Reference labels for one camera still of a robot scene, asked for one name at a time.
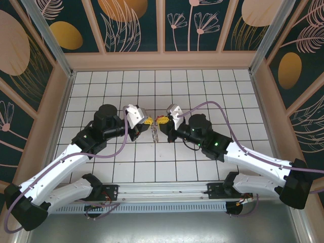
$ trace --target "yellow object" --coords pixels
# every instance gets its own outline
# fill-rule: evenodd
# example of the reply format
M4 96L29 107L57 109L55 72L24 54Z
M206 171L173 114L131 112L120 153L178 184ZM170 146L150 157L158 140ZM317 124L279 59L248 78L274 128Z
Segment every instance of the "yellow object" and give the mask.
M75 50L80 48L83 44L80 32L70 23L58 21L51 24L50 29L60 47Z
M279 64L278 80L285 90L291 89L298 81L302 71L302 60L293 52L283 56Z
M132 15L132 10L134 10L138 19L141 18L147 10L147 0L98 0L98 3L102 11L109 18L118 22L133 21L134 16Z
M156 122L157 122L157 125L158 125L158 128L160 128L160 124L166 124L168 123L169 121L169 118L167 116L161 116L159 117Z
M144 121L144 124L149 124L149 125L152 125L153 124L153 119L151 117L149 117L148 119L146 119Z
M271 24L282 0L244 0L242 18L246 24L263 27Z
M30 58L28 35L10 14L0 10L0 70L12 76L21 75Z

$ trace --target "white grid floor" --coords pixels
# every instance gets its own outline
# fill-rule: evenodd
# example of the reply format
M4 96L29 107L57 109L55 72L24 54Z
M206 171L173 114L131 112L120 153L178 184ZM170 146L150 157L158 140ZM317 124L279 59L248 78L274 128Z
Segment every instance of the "white grid floor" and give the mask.
M226 109L231 126L242 145L272 156L259 105L247 70L157 70L78 72L64 118L56 156L71 139L93 119L102 104L112 104L120 111L124 105L138 104L155 118L166 115L166 108L176 103L182 110L216 101ZM230 136L224 117L214 105L193 112L203 113L214 131ZM192 151L182 140L167 143L158 132L141 134L136 142L127 139L124 150L115 158L92 159L74 171L63 183L72 183L82 175L93 173L103 183L174 182L224 180L230 171L256 175L246 168L209 160L201 151ZM123 137L108 141L100 154L117 151Z

